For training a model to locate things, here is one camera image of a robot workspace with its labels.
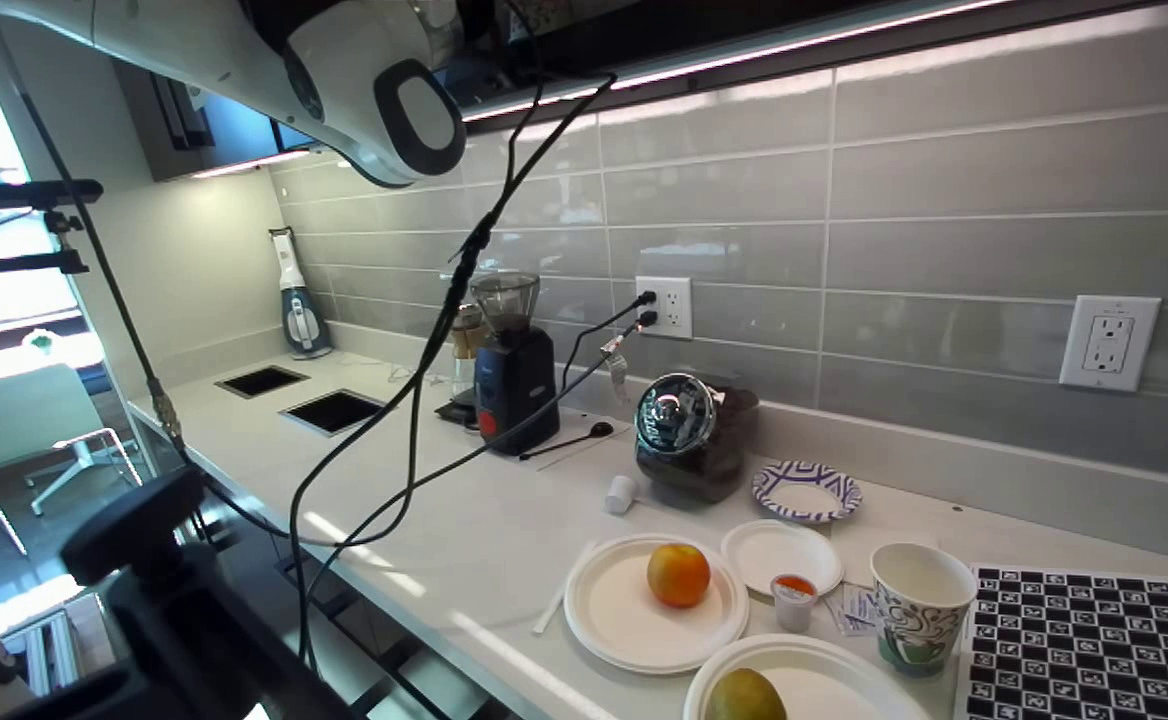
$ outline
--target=chair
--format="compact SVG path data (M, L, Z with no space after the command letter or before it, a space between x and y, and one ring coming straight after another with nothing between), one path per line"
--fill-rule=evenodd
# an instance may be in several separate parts
M72 447L72 466L31 502L31 517L81 472L96 467L114 451L123 460L123 472L141 483L135 466L114 428L104 428L88 389L70 363L46 363L31 374L0 376L0 467ZM29 556L21 532L0 507L0 527L14 535L21 556Z

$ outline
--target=kitchen counter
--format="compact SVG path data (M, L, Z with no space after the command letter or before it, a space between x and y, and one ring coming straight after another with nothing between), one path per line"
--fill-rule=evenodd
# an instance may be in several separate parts
M282 363L308 379L256 399L216 384L259 363ZM225 483L256 495L256 507L283 527L291 489L344 436L323 436L283 417L283 410L335 389L390 399L403 367L353 352L333 352L323 361L271 355L259 363L189 379L170 391L198 460ZM443 397L448 384L430 384L420 476L476 447L472 433L431 417ZM401 410L318 482L306 505L308 535L341 539L403 483L403 428L408 414ZM681 715L691 676L633 676L591 662L566 627L566 618L557 618L544 635L534 635L534 626L587 539L681 532L715 543L728 527L760 520L763 511L739 489L713 507L688 511L641 502L630 517L608 517L604 489L617 472L641 476L630 428L538 460L482 457L420 489L413 517L375 550L348 551L341 577L522 715ZM1168 556L1161 551L940 505L875 483L875 476L889 482L889 467L861 472L864 507L847 526L828 527L857 584L869 584L869 551L883 539L926 539L969 563L1168 577ZM748 631L774 631L769 605L748 605ZM883 670L873 635L840 635L828 611L815 611L813 635L838 640ZM958 688L954 670L958 666L933 682L891 682L915 698L930 715L950 715Z

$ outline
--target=yellow fruit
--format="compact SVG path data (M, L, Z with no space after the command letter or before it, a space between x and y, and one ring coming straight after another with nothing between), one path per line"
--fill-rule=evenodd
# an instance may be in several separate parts
M731 670L707 698L707 720L785 720L785 702L758 670Z
M670 607L696 607L707 596L713 570L696 543L656 543L648 584Z

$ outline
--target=electrical outlet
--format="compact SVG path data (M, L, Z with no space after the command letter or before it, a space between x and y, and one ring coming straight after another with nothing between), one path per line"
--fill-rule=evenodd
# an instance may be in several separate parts
M1157 308L1157 297L1076 297L1062 384L1138 391Z
M656 338L691 338L691 282L688 275L636 275L636 297L656 293Z

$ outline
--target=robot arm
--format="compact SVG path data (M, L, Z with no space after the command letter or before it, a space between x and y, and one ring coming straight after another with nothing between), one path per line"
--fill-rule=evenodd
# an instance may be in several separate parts
M0 0L0 15L253 104L390 190L466 152L420 0Z

